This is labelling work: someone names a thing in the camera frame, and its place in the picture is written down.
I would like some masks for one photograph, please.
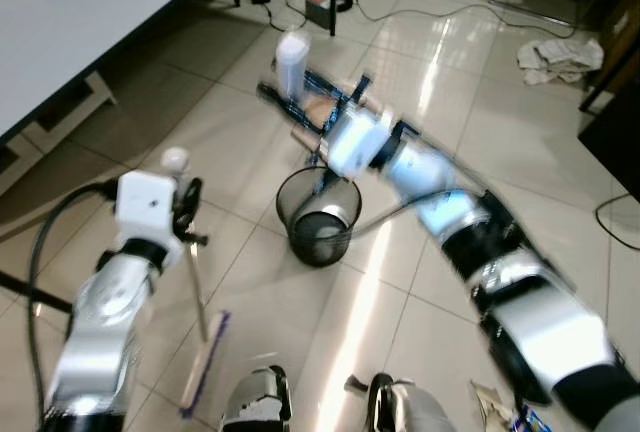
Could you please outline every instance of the tiled floor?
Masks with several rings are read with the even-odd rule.
[[[266,26],[261,7],[228,9],[229,1],[178,7],[157,34],[108,64],[102,72],[120,106],[99,110],[0,199],[0,268],[24,276],[42,212],[66,191],[127,168],[156,170],[166,147],[186,147],[192,172],[205,181],[197,222],[212,236],[201,254],[207,310],[229,309],[232,322],[196,420],[180,421],[176,402],[198,337],[184,265],[162,278],[142,337],[130,431],[215,429],[238,379],[272,363],[291,379],[294,431],[360,430],[364,401],[343,383],[351,373],[368,380],[380,370],[411,377],[434,393],[460,431],[481,431],[469,381],[497,387],[507,400],[508,390],[461,284],[410,213],[355,241],[341,263],[327,269],[306,267],[290,252],[274,197],[302,164],[303,151],[254,93],[269,74],[278,33]],[[379,16],[402,9],[443,13],[484,0],[360,1]],[[270,7],[277,25],[299,23],[284,0]],[[335,39],[306,28],[315,67],[337,78],[371,71],[373,90],[385,102],[495,185],[581,297],[606,318],[640,374],[640,255],[612,242],[591,214],[620,186],[576,139],[580,91],[562,84],[527,88],[514,65],[517,47],[540,33],[500,25],[481,9],[375,23],[352,10],[339,16]],[[373,176],[359,186],[364,220],[395,200]],[[633,201],[616,205],[607,219],[625,238],[640,241]],[[51,236],[40,284],[71,299],[114,234],[110,206],[83,202]],[[23,304],[0,292],[3,430],[33,424]],[[65,317],[45,309],[38,323],[49,374]],[[554,432],[579,430],[557,408],[540,412]]]

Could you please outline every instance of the mesh trash can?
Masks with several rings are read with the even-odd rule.
[[[362,208],[356,184],[335,176],[329,179],[328,171],[326,167],[299,170],[285,180],[276,196],[278,217],[287,229],[291,249],[314,267],[342,258]]]

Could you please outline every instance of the white bottle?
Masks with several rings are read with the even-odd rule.
[[[311,38],[303,32],[285,32],[276,49],[276,72],[283,97],[301,100],[304,71],[311,48]]]

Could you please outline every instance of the crumpled white cloth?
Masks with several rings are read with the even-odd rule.
[[[604,51],[595,39],[532,40],[518,49],[518,65],[527,85],[544,84],[556,77],[577,82],[585,72],[602,67]]]

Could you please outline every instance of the white table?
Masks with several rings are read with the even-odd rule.
[[[0,143],[170,1],[0,0]]]

